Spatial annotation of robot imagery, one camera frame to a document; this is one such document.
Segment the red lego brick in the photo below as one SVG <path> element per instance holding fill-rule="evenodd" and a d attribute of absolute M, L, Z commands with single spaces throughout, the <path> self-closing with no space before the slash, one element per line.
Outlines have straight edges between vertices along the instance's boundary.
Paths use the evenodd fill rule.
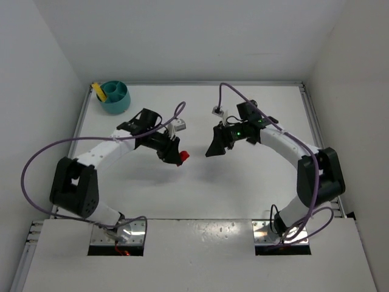
<path fill-rule="evenodd" d="M 181 163 L 183 163 L 184 161 L 186 161 L 190 157 L 190 155 L 187 151 L 181 151 L 179 153 L 179 157 L 180 157 Z"/>

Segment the long yellow lego brick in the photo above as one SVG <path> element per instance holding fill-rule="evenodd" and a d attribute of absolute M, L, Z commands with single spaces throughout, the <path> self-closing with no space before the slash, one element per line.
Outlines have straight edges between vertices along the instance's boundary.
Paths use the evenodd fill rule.
<path fill-rule="evenodd" d="M 101 88 L 101 86 L 98 83 L 92 83 L 91 84 L 93 90 L 95 91 L 99 101 L 105 103 L 107 100 L 107 96 L 104 92 L 104 90 Z"/>

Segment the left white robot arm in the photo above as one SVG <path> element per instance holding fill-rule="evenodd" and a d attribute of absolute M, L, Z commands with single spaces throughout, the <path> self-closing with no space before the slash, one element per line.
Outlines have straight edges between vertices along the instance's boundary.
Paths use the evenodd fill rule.
<path fill-rule="evenodd" d="M 176 166 L 189 157 L 179 151 L 177 132 L 186 128 L 183 119 L 171 119 L 158 124 L 160 115 L 142 109 L 135 117 L 117 126 L 114 132 L 86 153 L 76 158 L 59 160 L 50 192 L 50 202 L 74 215 L 105 229 L 117 229 L 127 224 L 119 211 L 100 200 L 98 176 L 128 153 L 139 147 L 154 150 L 164 163 Z"/>

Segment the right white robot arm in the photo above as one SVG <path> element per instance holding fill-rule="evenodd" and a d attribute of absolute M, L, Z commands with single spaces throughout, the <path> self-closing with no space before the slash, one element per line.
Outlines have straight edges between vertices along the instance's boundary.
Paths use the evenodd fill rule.
<path fill-rule="evenodd" d="M 224 155 L 235 142 L 245 140 L 271 148 L 295 167 L 297 194 L 275 214 L 272 223 L 273 232 L 282 236 L 294 223 L 302 223 L 316 207 L 343 194 L 345 181 L 339 157 L 333 148 L 321 149 L 292 138 L 278 126 L 276 119 L 264 117 L 254 106 L 254 100 L 238 104 L 240 118 L 236 123 L 229 123 L 227 113 L 220 106 L 215 106 L 212 113 L 221 121 L 213 127 L 213 140 L 205 155 Z"/>

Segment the teal divided round container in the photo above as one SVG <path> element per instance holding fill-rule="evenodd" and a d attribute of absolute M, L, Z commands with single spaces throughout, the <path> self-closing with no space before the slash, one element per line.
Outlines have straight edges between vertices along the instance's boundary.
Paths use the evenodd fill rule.
<path fill-rule="evenodd" d="M 107 99 L 102 102 L 97 96 L 97 100 L 103 110 L 108 114 L 118 115 L 124 113 L 130 106 L 131 97 L 127 86 L 121 81 L 108 81 L 101 85 Z"/>

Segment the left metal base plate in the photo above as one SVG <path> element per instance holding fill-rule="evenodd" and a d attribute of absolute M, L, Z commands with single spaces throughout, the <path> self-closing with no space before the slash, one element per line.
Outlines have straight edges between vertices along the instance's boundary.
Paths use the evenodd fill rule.
<path fill-rule="evenodd" d="M 132 221 L 119 227 L 115 232 L 102 228 L 93 227 L 90 245 L 91 246 L 118 246 L 138 247 L 145 242 L 146 223 L 145 219 Z"/>

